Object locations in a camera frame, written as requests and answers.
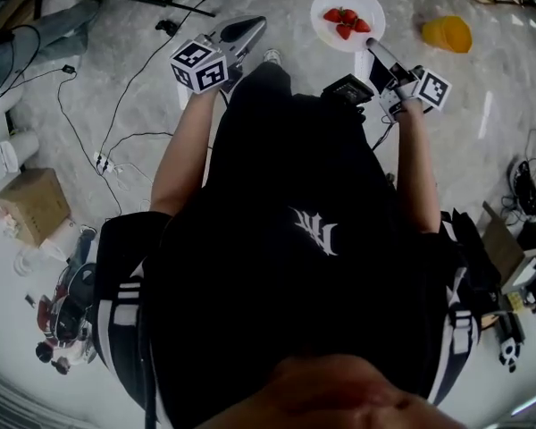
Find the black waist-mounted device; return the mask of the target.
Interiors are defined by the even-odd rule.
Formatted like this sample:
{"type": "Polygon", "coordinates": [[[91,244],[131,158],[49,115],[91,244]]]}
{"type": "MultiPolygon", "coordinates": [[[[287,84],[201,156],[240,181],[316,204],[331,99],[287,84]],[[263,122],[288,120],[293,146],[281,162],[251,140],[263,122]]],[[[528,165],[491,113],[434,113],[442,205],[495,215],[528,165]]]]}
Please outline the black waist-mounted device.
{"type": "Polygon", "coordinates": [[[321,98],[333,99],[344,105],[359,106],[370,102],[374,92],[353,74],[348,74],[322,91],[321,98]]]}

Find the yellow plastic bin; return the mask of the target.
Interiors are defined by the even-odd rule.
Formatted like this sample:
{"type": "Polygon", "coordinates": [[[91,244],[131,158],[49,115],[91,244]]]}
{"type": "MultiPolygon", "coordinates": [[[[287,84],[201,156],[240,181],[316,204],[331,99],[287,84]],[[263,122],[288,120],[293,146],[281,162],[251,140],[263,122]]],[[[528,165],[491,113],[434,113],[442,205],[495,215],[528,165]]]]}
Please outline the yellow plastic bin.
{"type": "Polygon", "coordinates": [[[473,45],[470,27],[458,16],[444,16],[424,23],[423,41],[452,53],[467,54],[473,45]]]}

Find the person's left forearm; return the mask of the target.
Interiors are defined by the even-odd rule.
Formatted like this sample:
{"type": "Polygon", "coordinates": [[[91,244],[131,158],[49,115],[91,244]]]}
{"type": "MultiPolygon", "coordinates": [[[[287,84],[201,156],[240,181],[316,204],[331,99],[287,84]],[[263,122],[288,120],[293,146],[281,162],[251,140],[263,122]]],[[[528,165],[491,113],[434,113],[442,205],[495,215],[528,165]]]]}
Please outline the person's left forearm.
{"type": "Polygon", "coordinates": [[[218,92],[212,88],[188,100],[155,174],[152,211],[175,216],[201,188],[218,92]]]}

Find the person's black t-shirt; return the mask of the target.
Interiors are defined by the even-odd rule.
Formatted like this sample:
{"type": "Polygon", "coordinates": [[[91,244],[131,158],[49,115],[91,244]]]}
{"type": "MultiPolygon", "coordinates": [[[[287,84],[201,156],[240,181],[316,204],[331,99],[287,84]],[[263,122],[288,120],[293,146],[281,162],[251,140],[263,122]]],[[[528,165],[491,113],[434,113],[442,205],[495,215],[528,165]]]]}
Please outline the person's black t-shirt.
{"type": "Polygon", "coordinates": [[[479,327],[459,244],[407,219],[335,100],[229,105],[181,211],[101,231],[96,349],[147,429],[195,429],[282,361],[331,355],[439,409],[479,327]]]}

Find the white power strip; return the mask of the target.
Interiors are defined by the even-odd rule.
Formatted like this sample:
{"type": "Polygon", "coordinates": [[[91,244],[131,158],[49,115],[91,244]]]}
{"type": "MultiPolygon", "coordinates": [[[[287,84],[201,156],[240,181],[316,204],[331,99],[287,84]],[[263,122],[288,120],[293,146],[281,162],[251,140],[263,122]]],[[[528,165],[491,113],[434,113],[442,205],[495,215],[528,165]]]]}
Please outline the white power strip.
{"type": "Polygon", "coordinates": [[[112,172],[114,170],[114,163],[104,154],[95,152],[93,156],[93,163],[96,171],[103,175],[106,172],[112,172]]]}

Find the low wooden table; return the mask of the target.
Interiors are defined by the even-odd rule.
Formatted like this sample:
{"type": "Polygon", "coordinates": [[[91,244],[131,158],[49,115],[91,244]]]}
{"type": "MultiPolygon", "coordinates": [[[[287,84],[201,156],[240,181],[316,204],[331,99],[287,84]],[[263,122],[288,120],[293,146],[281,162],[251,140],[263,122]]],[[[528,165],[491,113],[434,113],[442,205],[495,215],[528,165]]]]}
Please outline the low wooden table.
{"type": "Polygon", "coordinates": [[[515,236],[506,222],[487,203],[482,204],[490,216],[482,241],[490,261],[500,274],[503,294],[521,289],[536,278],[536,222],[526,221],[515,236]]]}

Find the person's black trousers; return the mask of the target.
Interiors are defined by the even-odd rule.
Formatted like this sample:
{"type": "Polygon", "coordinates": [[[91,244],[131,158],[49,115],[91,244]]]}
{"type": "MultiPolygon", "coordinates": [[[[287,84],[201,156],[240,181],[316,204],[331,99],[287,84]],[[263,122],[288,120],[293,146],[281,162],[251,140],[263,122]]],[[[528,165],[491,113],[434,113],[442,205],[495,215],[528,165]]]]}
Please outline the person's black trousers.
{"type": "Polygon", "coordinates": [[[278,64],[262,62],[233,89],[230,105],[258,105],[292,97],[291,78],[278,64]]]}

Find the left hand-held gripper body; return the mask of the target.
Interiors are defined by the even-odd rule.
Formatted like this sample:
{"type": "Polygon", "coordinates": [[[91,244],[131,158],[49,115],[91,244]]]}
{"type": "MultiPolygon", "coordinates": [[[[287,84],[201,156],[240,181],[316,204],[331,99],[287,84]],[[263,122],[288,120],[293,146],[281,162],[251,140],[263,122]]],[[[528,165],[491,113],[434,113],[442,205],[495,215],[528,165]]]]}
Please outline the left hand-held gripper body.
{"type": "Polygon", "coordinates": [[[175,79],[196,94],[212,88],[230,93],[243,76],[247,47],[214,41],[206,34],[183,43],[169,58],[175,79]]]}

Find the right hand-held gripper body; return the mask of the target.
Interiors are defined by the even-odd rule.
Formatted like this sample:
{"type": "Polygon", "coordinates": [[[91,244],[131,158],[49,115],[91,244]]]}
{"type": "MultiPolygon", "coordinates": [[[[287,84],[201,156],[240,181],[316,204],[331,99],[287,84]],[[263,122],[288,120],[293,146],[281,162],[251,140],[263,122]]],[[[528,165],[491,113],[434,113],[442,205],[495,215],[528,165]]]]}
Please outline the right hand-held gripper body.
{"type": "Polygon", "coordinates": [[[438,73],[421,65],[407,70],[395,63],[389,73],[393,79],[379,95],[379,103],[385,114],[393,121],[403,110],[403,102],[418,99],[427,114],[432,109],[441,110],[450,94],[452,85],[438,73]]]}

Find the white paper roll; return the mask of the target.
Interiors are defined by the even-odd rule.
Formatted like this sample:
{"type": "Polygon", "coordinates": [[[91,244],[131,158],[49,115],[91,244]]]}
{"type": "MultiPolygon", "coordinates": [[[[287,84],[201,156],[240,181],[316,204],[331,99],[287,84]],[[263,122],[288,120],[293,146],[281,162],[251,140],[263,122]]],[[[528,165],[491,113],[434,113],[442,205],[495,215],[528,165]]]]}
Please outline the white paper roll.
{"type": "Polygon", "coordinates": [[[19,132],[0,142],[0,152],[7,172],[18,172],[39,149],[38,135],[33,130],[19,132]]]}

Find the brown cardboard box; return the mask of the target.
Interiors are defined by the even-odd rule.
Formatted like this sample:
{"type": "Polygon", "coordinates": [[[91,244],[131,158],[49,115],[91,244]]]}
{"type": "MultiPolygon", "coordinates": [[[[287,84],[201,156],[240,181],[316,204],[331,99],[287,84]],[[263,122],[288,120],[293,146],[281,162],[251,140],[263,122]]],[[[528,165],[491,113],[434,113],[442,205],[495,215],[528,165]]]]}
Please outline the brown cardboard box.
{"type": "Polygon", "coordinates": [[[14,220],[17,240],[39,248],[71,210],[54,169],[34,168],[0,190],[0,213],[14,220]]]}

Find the person's right forearm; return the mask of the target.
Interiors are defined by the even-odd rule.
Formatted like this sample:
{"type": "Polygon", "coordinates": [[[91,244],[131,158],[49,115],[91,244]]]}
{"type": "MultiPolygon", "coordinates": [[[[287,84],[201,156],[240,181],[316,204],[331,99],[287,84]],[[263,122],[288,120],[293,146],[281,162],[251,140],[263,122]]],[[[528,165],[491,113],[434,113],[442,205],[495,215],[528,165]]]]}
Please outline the person's right forearm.
{"type": "Polygon", "coordinates": [[[441,216],[432,169],[423,105],[418,99],[402,102],[398,120],[398,200],[407,219],[421,233],[438,233],[441,216]]]}

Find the spare hand-held gripper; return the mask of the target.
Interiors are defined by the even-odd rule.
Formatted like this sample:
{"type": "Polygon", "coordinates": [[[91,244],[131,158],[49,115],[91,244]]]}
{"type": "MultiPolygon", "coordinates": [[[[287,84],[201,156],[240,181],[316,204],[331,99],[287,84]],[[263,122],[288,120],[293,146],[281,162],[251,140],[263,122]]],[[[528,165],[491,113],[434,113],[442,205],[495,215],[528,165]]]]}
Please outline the spare hand-held gripper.
{"type": "Polygon", "coordinates": [[[496,334],[500,348],[499,362],[509,373],[513,373],[525,340],[518,315],[512,312],[502,315],[496,325],[496,334]]]}

